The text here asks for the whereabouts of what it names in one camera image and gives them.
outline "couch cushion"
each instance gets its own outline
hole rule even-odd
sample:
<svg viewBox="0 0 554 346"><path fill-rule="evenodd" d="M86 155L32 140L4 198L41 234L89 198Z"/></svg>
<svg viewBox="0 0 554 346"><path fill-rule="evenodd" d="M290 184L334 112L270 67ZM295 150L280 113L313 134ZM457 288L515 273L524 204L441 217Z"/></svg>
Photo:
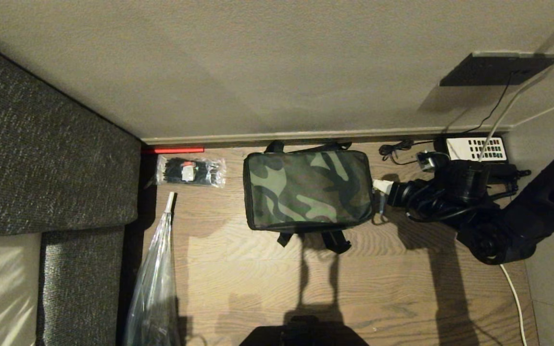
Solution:
<svg viewBox="0 0 554 346"><path fill-rule="evenodd" d="M0 346L35 343L40 238L0 237Z"/></svg>
<svg viewBox="0 0 554 346"><path fill-rule="evenodd" d="M136 218L140 142L0 56L0 235Z"/></svg>
<svg viewBox="0 0 554 346"><path fill-rule="evenodd" d="M38 344L115 344L123 226L42 235Z"/></svg>

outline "black wall plate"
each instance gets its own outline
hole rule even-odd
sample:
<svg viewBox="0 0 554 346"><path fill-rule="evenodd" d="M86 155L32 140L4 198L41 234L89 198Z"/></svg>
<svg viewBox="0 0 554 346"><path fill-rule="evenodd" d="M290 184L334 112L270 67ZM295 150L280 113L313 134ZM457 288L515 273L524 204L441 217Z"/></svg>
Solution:
<svg viewBox="0 0 554 346"><path fill-rule="evenodd" d="M520 85L554 63L554 55L472 53L440 81L440 86Z"/></svg>

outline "baseboard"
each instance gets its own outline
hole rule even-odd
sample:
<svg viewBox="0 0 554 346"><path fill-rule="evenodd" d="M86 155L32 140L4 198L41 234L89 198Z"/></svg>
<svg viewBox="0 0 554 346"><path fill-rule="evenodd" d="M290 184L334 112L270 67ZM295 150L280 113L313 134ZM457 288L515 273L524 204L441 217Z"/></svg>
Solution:
<svg viewBox="0 0 554 346"><path fill-rule="evenodd" d="M498 133L505 133L512 130L512 125L501 125L497 128ZM448 133L462 132L471 129L471 126L458 126L450 129ZM485 125L478 132L485 132L491 129ZM166 145L204 145L206 147L242 147L246 145L259 145L271 140L285 140L289 142L314 143L328 138L338 138L354 142L375 142L378 140L397 140L406 138L428 138L438 134L446 133L445 127L418 127L398 129L369 129L352 131L306 131L306 132L275 132L269 134L240 134L240 135L214 135L214 136L172 136L143 138L142 141L151 146Z"/></svg>

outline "power strip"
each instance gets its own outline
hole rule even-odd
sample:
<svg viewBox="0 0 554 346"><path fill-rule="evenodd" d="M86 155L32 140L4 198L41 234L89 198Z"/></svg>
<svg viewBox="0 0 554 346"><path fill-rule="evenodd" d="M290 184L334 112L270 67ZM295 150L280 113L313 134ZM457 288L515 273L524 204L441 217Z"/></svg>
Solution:
<svg viewBox="0 0 554 346"><path fill-rule="evenodd" d="M438 138L435 141L435 150L447 153L451 160L478 161L485 140L486 137L483 136ZM491 138L484 151L482 161L496 163L508 162L504 141L500 136Z"/></svg>

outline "camouflage bag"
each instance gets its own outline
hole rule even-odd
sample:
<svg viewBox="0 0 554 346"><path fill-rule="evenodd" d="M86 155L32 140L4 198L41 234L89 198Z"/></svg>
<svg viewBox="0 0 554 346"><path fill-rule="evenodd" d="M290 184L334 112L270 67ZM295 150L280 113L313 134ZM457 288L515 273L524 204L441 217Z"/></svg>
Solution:
<svg viewBox="0 0 554 346"><path fill-rule="evenodd" d="M350 144L283 152L271 143L244 162L243 184L249 228L280 232L286 245L292 234L323 232L326 247L350 248L341 230L372 217L372 180L367 155Z"/></svg>

